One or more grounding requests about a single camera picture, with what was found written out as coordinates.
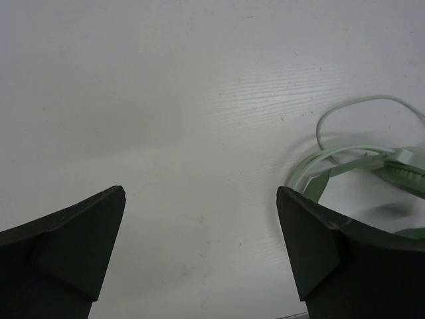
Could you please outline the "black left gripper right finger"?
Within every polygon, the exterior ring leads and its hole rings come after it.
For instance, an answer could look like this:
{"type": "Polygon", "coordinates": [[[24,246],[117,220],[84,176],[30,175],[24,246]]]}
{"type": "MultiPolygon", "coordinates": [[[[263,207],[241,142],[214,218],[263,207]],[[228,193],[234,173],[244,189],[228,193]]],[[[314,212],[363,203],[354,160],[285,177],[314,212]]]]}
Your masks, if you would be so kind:
{"type": "Polygon", "coordinates": [[[423,318],[424,240],[388,233],[289,187],[278,217],[310,318],[423,318]]]}

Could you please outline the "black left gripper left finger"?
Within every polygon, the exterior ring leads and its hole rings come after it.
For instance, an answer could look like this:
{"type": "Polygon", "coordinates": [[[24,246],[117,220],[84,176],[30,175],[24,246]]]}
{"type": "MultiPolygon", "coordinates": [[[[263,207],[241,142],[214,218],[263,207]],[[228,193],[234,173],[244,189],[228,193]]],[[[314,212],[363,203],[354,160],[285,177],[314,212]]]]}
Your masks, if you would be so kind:
{"type": "Polygon", "coordinates": [[[87,318],[126,205],[121,186],[1,232],[2,318],[87,318]]]}

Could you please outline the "mint green headphones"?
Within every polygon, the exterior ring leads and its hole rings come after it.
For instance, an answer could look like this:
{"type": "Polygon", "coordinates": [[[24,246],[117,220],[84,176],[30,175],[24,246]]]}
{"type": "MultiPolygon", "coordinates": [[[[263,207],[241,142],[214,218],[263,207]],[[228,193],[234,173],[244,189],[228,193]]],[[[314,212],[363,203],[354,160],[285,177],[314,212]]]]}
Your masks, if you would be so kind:
{"type": "Polygon", "coordinates": [[[296,166],[286,186],[317,203],[331,178],[356,169],[368,170],[392,186],[415,197],[424,198],[424,148],[418,146],[385,148],[355,144],[321,148],[296,166]],[[311,178],[306,186],[301,186],[301,181],[314,166],[324,160],[332,160],[336,154],[348,151],[369,151],[374,154],[345,163],[336,163],[311,178]]]}

